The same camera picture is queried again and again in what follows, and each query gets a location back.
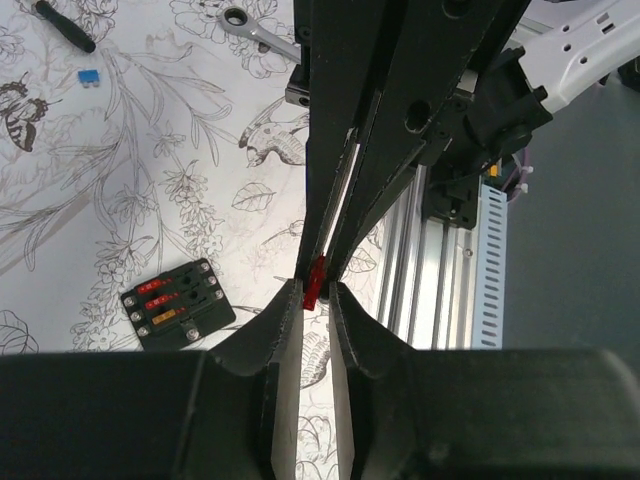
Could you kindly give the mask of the silver ratchet wrench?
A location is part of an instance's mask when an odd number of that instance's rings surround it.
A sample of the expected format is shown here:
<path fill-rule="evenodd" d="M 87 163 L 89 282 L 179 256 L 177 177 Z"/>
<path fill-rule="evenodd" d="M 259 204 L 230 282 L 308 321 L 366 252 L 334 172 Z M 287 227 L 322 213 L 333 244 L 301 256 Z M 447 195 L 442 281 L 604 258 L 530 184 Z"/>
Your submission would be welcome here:
<path fill-rule="evenodd" d="M 265 44 L 272 51 L 296 64 L 302 62 L 299 47 L 264 29 L 244 9 L 236 6 L 225 8 L 218 18 L 219 23 L 227 33 Z"/>

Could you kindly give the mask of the aluminium frame rail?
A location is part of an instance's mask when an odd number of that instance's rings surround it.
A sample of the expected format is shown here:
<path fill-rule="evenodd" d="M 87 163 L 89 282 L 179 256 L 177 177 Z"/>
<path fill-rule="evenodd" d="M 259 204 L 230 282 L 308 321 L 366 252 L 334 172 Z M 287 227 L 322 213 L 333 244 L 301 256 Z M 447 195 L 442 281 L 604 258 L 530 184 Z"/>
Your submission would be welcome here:
<path fill-rule="evenodd" d="M 469 349 L 477 233 L 423 213 L 427 169 L 384 218 L 376 317 L 418 350 Z"/>

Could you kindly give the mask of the red blade fuse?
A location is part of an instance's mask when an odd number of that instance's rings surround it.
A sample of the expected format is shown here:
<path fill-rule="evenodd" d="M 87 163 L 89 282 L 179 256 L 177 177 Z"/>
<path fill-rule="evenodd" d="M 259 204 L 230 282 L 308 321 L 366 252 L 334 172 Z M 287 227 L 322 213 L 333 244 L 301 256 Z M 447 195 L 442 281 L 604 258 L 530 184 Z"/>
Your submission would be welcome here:
<path fill-rule="evenodd" d="M 313 263 L 303 299 L 303 309 L 313 311 L 320 298 L 325 281 L 325 256 L 320 255 Z"/>
<path fill-rule="evenodd" d="M 154 309 L 154 308 L 159 307 L 160 305 L 166 303 L 168 300 L 169 300 L 169 297 L 167 295 L 159 296 L 158 298 L 155 298 L 153 300 L 150 300 L 150 301 L 146 302 L 145 303 L 145 308 L 147 310 Z"/>
<path fill-rule="evenodd" d="M 139 286 L 137 288 L 137 292 L 139 294 L 146 294 L 148 292 L 151 292 L 151 291 L 155 290 L 156 288 L 158 288 L 161 285 L 162 285 L 162 282 L 160 280 L 153 280 L 153 281 L 147 282 L 147 283 L 142 284 L 141 286 Z"/>

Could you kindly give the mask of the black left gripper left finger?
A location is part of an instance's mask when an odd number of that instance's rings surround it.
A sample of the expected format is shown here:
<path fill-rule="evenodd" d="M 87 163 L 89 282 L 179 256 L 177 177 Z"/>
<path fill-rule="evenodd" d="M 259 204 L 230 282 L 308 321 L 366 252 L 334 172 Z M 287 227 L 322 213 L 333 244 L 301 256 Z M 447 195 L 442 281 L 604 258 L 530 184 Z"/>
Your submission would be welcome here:
<path fill-rule="evenodd" d="M 303 286 L 213 349 L 1 360 L 5 479 L 291 479 Z"/>

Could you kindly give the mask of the black handled screwdriver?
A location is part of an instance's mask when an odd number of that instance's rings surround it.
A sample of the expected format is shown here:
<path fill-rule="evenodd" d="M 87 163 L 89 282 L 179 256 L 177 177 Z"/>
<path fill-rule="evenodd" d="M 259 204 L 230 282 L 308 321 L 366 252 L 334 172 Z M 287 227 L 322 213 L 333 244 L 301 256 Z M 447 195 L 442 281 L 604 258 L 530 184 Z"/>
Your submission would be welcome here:
<path fill-rule="evenodd" d="M 48 1 L 36 1 L 34 9 L 75 47 L 85 53 L 93 53 L 96 50 L 94 40 L 71 19 L 59 13 Z"/>

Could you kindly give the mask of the black fuse box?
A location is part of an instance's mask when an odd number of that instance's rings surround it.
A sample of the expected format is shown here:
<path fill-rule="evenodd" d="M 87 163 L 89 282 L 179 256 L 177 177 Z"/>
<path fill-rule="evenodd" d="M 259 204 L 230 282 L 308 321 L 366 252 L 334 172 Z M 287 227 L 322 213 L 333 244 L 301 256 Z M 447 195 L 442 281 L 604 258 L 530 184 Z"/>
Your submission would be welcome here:
<path fill-rule="evenodd" d="M 146 294 L 137 288 L 153 280 L 162 285 Z M 151 310 L 145 303 L 167 295 L 169 300 Z M 181 350 L 236 320 L 236 314 L 221 287 L 212 264 L 201 258 L 165 271 L 120 296 L 142 349 L 147 352 Z M 176 316 L 153 325 L 152 318 L 174 309 Z"/>

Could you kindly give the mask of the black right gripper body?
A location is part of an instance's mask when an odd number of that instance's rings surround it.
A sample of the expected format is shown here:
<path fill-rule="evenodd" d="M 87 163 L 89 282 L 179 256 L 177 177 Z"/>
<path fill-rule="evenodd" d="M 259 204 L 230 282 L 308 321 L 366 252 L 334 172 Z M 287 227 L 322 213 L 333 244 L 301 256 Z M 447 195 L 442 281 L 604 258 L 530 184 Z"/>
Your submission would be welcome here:
<path fill-rule="evenodd" d="M 361 163 L 342 226 L 367 230 L 413 178 L 437 165 L 456 187 L 524 147 L 551 120 L 506 43 L 523 1 L 298 1 L 302 48 L 287 87 L 310 113 L 307 204 L 325 226 L 351 146 Z"/>

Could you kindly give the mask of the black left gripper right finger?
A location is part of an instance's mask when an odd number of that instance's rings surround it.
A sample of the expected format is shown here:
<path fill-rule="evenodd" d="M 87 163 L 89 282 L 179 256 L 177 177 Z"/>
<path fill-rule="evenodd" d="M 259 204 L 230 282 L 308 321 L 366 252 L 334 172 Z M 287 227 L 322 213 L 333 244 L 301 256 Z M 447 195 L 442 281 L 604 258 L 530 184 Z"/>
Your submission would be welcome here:
<path fill-rule="evenodd" d="M 639 381 L 606 350 L 418 350 L 330 287 L 343 479 L 635 479 Z"/>

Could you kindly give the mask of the blue blade fuse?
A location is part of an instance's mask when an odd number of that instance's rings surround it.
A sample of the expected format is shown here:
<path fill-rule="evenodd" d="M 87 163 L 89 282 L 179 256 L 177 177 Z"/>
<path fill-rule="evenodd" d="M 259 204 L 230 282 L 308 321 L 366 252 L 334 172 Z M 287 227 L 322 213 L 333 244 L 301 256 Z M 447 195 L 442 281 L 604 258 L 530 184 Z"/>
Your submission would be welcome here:
<path fill-rule="evenodd" d="M 96 69 L 80 70 L 77 72 L 77 78 L 84 88 L 99 87 L 101 83 L 99 71 Z"/>

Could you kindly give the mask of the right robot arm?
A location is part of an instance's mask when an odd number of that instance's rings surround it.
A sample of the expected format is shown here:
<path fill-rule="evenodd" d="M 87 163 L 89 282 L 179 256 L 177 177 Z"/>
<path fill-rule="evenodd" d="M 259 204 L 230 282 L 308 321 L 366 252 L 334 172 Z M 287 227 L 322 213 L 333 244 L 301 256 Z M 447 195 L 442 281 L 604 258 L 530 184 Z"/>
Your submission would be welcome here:
<path fill-rule="evenodd" d="M 524 1 L 298 1 L 309 113 L 295 275 L 336 281 L 419 166 L 438 194 L 524 147 L 639 54 L 639 5 L 599 1 L 521 46 Z"/>

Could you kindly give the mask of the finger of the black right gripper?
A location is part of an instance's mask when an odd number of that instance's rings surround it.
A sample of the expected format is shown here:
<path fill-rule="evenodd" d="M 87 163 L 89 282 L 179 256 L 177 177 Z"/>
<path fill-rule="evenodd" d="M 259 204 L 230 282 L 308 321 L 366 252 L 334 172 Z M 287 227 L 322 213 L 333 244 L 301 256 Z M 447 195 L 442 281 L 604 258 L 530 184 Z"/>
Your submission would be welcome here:
<path fill-rule="evenodd" d="M 297 1 L 295 37 L 302 63 L 294 83 L 306 94 L 306 214 L 295 275 L 313 276 L 319 258 L 337 278 L 372 209 L 358 200 L 350 163 L 364 149 L 380 80 L 398 39 L 396 1 Z"/>
<path fill-rule="evenodd" d="M 467 71 L 482 75 L 525 1 L 387 1 L 363 90 L 359 150 L 327 254 L 338 281 L 355 248 L 415 174 L 411 164 Z"/>

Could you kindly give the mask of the orange blade fuse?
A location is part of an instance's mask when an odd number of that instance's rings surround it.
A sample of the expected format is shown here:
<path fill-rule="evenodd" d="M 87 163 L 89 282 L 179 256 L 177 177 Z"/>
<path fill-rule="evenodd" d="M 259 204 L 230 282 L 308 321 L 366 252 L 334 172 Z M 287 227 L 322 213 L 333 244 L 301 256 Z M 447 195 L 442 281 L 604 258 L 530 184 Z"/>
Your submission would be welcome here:
<path fill-rule="evenodd" d="M 174 309 L 171 309 L 169 311 L 166 311 L 160 315 L 157 315 L 155 317 L 152 318 L 152 324 L 153 325 L 160 325 L 166 321 L 168 321 L 169 319 L 173 318 L 176 316 L 176 311 Z"/>

